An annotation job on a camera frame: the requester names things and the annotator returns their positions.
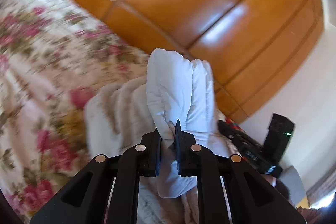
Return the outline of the orange wooden wardrobe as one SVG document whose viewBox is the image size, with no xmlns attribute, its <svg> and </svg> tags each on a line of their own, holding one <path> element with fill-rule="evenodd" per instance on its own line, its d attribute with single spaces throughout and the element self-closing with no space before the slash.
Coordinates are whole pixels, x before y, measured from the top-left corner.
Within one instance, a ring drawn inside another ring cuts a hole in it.
<svg viewBox="0 0 336 224">
<path fill-rule="evenodd" d="M 219 109 L 241 123 L 305 61 L 322 0 L 75 0 L 128 43 L 207 60 Z"/>
</svg>

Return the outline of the colourful checked pillow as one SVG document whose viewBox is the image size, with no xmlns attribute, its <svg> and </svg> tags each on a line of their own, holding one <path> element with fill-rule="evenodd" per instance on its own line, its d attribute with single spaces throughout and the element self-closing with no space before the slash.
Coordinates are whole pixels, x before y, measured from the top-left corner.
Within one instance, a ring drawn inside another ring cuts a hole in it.
<svg viewBox="0 0 336 224">
<path fill-rule="evenodd" d="M 233 120 L 231 120 L 228 117 L 226 118 L 226 124 L 228 124 L 230 126 L 230 128 L 232 128 L 234 130 L 238 130 L 238 131 L 242 130 L 237 123 L 235 123 Z"/>
</svg>

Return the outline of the floral bedspread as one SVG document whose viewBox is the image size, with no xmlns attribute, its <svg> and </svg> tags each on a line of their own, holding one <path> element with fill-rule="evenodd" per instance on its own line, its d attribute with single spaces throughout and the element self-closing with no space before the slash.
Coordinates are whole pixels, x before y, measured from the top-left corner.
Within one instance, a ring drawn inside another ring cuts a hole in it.
<svg viewBox="0 0 336 224">
<path fill-rule="evenodd" d="M 146 66 L 72 0 L 1 0 L 1 191 L 21 221 L 88 162 L 86 103 Z"/>
</svg>

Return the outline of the grey chair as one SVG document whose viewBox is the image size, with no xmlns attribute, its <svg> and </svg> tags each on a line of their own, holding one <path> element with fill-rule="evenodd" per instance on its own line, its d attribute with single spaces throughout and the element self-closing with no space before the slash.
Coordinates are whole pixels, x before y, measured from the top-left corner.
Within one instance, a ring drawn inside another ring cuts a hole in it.
<svg viewBox="0 0 336 224">
<path fill-rule="evenodd" d="M 290 200 L 296 207 L 309 207 L 306 190 L 294 166 L 284 169 L 279 179 L 289 189 Z"/>
</svg>

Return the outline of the white quilted puffer jacket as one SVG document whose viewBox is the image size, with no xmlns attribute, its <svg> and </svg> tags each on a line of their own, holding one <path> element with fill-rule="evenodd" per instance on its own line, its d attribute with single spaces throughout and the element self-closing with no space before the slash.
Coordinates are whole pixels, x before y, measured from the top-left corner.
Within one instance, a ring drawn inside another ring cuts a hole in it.
<svg viewBox="0 0 336 224">
<path fill-rule="evenodd" d="M 214 81 L 206 61 L 189 61 L 175 51 L 157 48 L 147 74 L 102 87 L 84 108 L 91 156 L 114 157 L 139 144 L 144 134 L 162 138 L 159 175 L 139 185 L 138 223 L 198 223 L 195 177 L 178 174 L 174 127 L 194 135 L 197 144 L 229 157 L 232 150 L 218 132 Z"/>
</svg>

